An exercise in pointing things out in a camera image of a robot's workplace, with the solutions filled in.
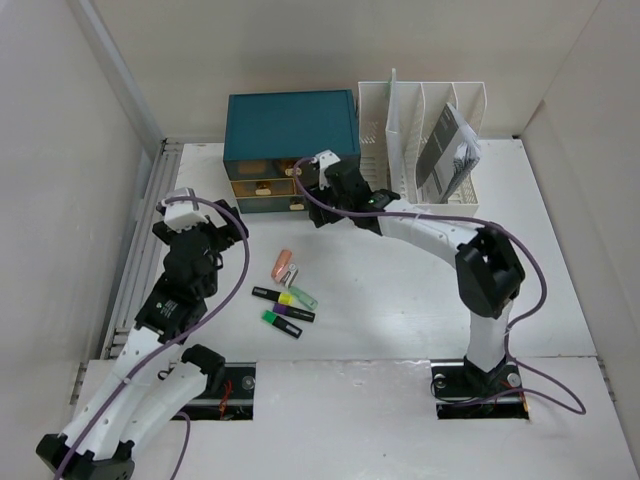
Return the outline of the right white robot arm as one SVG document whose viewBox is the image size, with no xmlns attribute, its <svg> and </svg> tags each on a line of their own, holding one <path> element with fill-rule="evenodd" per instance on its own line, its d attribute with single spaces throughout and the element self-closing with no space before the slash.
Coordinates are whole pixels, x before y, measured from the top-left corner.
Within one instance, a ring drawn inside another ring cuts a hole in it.
<svg viewBox="0 0 640 480">
<path fill-rule="evenodd" d="M 299 161 L 294 170 L 313 177 L 303 194 L 316 227 L 348 218 L 359 229 L 406 242 L 455 270 L 459 297 L 470 312 L 462 370 L 467 394 L 497 393 L 507 374 L 503 336 L 525 278 L 508 236 L 489 224 L 471 229 L 462 220 L 441 220 L 395 192 L 373 190 L 354 163 L 330 151 Z"/>
</svg>

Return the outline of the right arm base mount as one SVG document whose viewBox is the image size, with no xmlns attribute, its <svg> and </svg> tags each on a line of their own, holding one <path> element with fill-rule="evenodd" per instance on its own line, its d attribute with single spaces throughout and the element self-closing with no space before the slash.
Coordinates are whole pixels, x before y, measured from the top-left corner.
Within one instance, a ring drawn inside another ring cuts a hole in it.
<svg viewBox="0 0 640 480">
<path fill-rule="evenodd" d="M 430 390 L 439 420 L 528 420 L 522 379 L 513 363 L 502 360 L 487 373 L 466 358 L 430 363 Z"/>
</svg>

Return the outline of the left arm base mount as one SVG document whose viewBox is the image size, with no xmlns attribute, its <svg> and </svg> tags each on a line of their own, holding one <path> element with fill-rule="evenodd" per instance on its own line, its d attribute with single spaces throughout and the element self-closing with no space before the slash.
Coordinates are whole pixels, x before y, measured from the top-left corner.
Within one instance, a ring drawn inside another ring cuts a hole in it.
<svg viewBox="0 0 640 480">
<path fill-rule="evenodd" d="M 227 363 L 223 379 L 209 380 L 205 391 L 180 412 L 192 421 L 252 420 L 255 386 L 255 363 Z"/>
</svg>

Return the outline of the clear mesh document pouch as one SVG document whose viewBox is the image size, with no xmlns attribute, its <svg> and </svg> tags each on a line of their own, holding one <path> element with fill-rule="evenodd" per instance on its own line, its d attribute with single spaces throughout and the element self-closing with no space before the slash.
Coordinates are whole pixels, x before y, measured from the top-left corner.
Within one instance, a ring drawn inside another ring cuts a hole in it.
<svg viewBox="0 0 640 480">
<path fill-rule="evenodd" d="M 400 132 L 400 103 L 397 91 L 397 73 L 395 68 L 391 70 L 391 76 L 388 82 L 388 100 L 385 135 L 389 163 L 389 182 L 391 189 L 394 192 L 401 194 L 404 174 Z"/>
</svg>

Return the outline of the teal desktop drawer cabinet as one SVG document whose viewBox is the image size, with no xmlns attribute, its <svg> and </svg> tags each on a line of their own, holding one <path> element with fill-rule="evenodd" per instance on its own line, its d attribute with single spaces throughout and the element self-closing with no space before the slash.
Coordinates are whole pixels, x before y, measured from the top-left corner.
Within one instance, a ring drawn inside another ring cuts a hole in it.
<svg viewBox="0 0 640 480">
<path fill-rule="evenodd" d="M 243 214 L 301 211 L 306 188 L 317 184 L 302 158 L 325 150 L 360 164 L 359 121 L 351 90 L 232 94 L 228 99 L 223 164 Z"/>
</svg>

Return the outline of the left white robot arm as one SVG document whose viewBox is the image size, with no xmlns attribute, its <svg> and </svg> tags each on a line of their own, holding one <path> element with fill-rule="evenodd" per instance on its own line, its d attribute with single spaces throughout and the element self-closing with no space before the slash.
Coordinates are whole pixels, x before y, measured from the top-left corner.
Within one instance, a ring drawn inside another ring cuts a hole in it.
<svg viewBox="0 0 640 480">
<path fill-rule="evenodd" d="M 39 458 L 57 479 L 129 479 L 144 449 L 189 401 L 223 387 L 225 360 L 203 345 L 183 346 L 218 291 L 222 253 L 248 240 L 238 211 L 174 192 L 158 206 L 154 234 L 168 246 L 164 271 L 135 317 L 126 343 L 94 397 L 60 433 L 44 436 Z"/>
</svg>

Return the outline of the grey Canon setup guide booklet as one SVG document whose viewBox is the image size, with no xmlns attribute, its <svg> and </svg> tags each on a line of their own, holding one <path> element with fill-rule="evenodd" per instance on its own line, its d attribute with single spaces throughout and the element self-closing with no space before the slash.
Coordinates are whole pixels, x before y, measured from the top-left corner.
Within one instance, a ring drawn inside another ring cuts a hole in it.
<svg viewBox="0 0 640 480">
<path fill-rule="evenodd" d="M 447 102 L 415 167 L 417 199 L 445 204 L 479 163 L 478 136 L 462 114 Z"/>
</svg>

